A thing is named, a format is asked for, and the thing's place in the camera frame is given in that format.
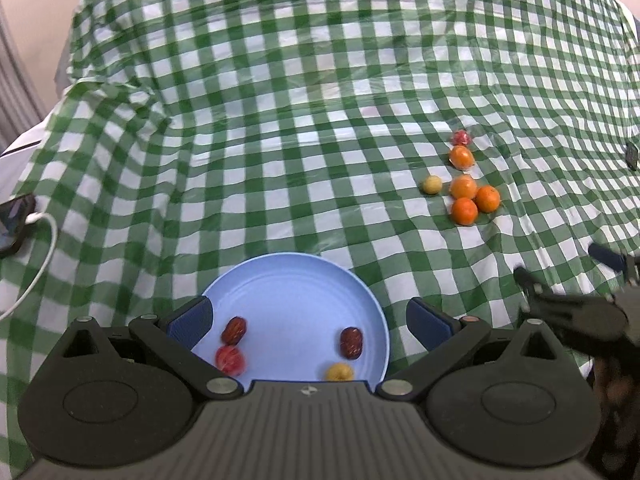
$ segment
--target smartphone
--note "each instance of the smartphone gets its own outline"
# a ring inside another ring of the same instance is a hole
[[[26,235],[25,220],[36,211],[32,194],[19,196],[0,204],[0,258],[15,254]]]

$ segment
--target brown date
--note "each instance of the brown date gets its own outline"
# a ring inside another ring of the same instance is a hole
[[[357,359],[362,354],[362,332],[350,326],[340,333],[340,353],[346,359]]]
[[[237,345],[246,332],[246,319],[244,317],[232,317],[222,331],[220,339],[225,345]]]

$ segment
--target blue plate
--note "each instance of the blue plate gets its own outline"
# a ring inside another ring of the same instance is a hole
[[[348,363],[357,381],[375,387],[389,361],[385,316],[354,274],[302,253],[258,256],[220,276],[204,292],[213,305],[213,327],[193,352],[213,363],[220,335],[233,316],[246,319],[238,348],[246,359],[236,377],[251,381],[322,381],[327,368],[347,362],[338,351],[340,332],[362,330],[362,355]]]

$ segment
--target yellow ball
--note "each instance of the yellow ball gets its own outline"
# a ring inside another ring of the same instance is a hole
[[[325,381],[353,381],[354,373],[347,363],[336,363],[324,375]]]
[[[427,195],[436,195],[442,191],[442,179],[439,176],[430,175],[422,182],[422,190]]]

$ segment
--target charging cable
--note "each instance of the charging cable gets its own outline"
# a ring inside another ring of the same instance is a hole
[[[0,321],[9,317],[13,313],[13,311],[20,306],[20,304],[24,301],[24,298],[26,298],[27,295],[33,290],[33,287],[36,286],[36,283],[38,283],[38,280],[44,274],[44,271],[47,269],[47,266],[49,265],[49,262],[53,257],[53,251],[56,248],[56,243],[58,241],[58,226],[56,224],[56,219],[53,218],[53,216],[51,216],[49,213],[31,213],[30,215],[27,215],[27,218],[24,221],[24,223],[25,225],[35,224],[40,219],[46,220],[49,223],[49,226],[51,227],[51,245],[49,247],[49,252],[47,253],[46,258],[44,259],[44,263],[40,267],[40,270],[36,274],[36,277],[31,282],[31,285],[27,287],[27,290],[25,290],[22,293],[20,298],[18,298],[17,301],[11,307],[9,307],[7,310],[5,310],[2,313],[2,315],[0,315]]]

